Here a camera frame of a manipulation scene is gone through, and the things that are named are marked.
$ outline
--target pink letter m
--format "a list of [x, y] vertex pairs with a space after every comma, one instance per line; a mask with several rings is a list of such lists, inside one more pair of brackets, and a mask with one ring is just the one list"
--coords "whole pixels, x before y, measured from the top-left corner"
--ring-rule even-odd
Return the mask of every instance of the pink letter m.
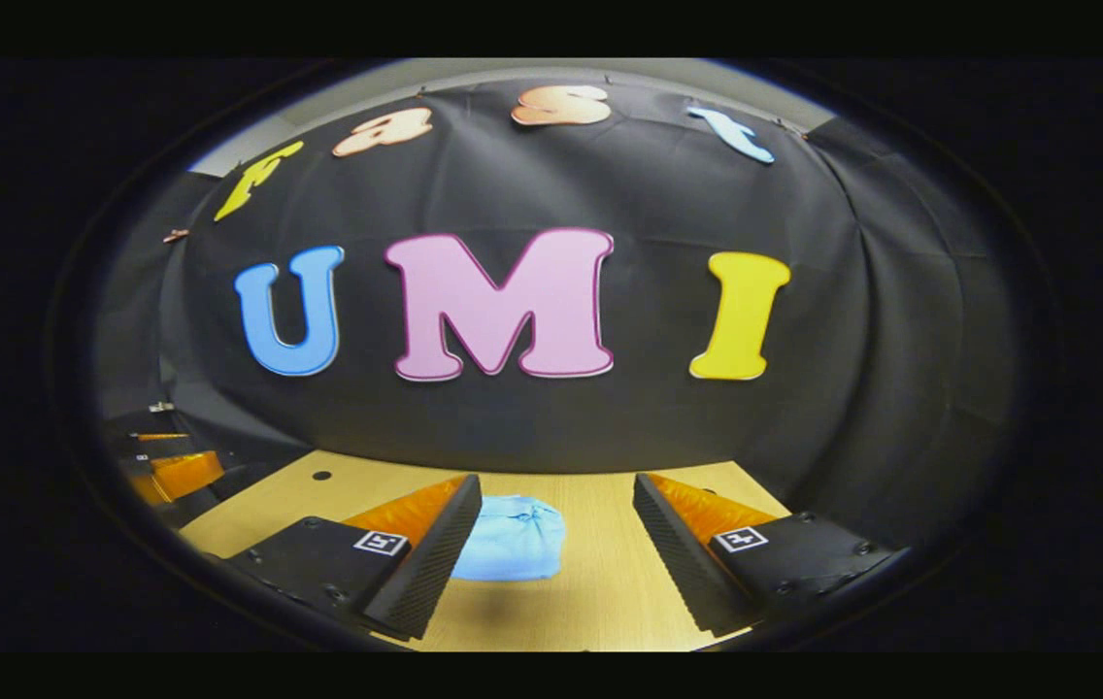
[[448, 322], [485, 375], [499, 375], [516, 336], [533, 319], [531, 348], [517, 366], [548, 378], [601, 375], [612, 368], [599, 332], [599, 267], [612, 238], [598, 230], [545, 230], [531, 239], [497, 288], [470, 248], [454, 235], [403, 239], [387, 261], [405, 279], [408, 345], [396, 373], [408, 380], [461, 376], [461, 358], [449, 354]]

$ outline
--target wooden table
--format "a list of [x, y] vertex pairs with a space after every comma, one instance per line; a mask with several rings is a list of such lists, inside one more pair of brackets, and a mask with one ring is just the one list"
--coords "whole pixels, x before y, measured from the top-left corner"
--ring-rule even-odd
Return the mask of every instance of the wooden table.
[[[320, 472], [331, 477], [315, 481]], [[182, 536], [232, 557], [299, 518], [343, 520], [461, 473], [315, 451], [224, 501]], [[789, 515], [732, 461], [653, 473]], [[418, 650], [694, 650], [719, 642], [695, 627], [633, 512], [633, 475], [478, 474], [483, 495], [537, 497], [559, 509], [568, 530], [560, 573], [528, 582], [449, 580], [426, 637], [378, 637]]]

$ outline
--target letter u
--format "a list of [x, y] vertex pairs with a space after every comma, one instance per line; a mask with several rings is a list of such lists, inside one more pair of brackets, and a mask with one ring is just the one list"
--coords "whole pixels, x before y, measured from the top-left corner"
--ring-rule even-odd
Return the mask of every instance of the letter u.
[[297, 254], [288, 269], [302, 280], [306, 340], [286, 345], [276, 332], [271, 309], [271, 283], [280, 276], [276, 265], [256, 265], [237, 275], [233, 284], [240, 297], [240, 319], [254, 358], [281, 376], [311, 376], [330, 366], [340, 348], [335, 319], [335, 293], [331, 271], [344, 261], [344, 249], [335, 245]]

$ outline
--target blue cloth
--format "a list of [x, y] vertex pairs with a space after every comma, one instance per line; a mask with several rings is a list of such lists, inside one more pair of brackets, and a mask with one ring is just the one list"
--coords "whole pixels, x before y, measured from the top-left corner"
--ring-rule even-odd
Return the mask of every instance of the blue cloth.
[[560, 572], [564, 517], [534, 497], [485, 496], [452, 577], [542, 580]]

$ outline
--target letter m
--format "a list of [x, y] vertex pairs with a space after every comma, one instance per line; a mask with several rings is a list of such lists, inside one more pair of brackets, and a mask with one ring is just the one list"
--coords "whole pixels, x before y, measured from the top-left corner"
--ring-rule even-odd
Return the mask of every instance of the letter m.
[[461, 376], [461, 358], [449, 353], [445, 322], [485, 375], [499, 375], [521, 335], [533, 323], [531, 348], [517, 366], [528, 375], [569, 378], [612, 367], [599, 331], [599, 269], [612, 251], [606, 233], [553, 229], [534, 236], [503, 287], [454, 235], [403, 239], [387, 249], [405, 282], [408, 344], [396, 373], [408, 380]]

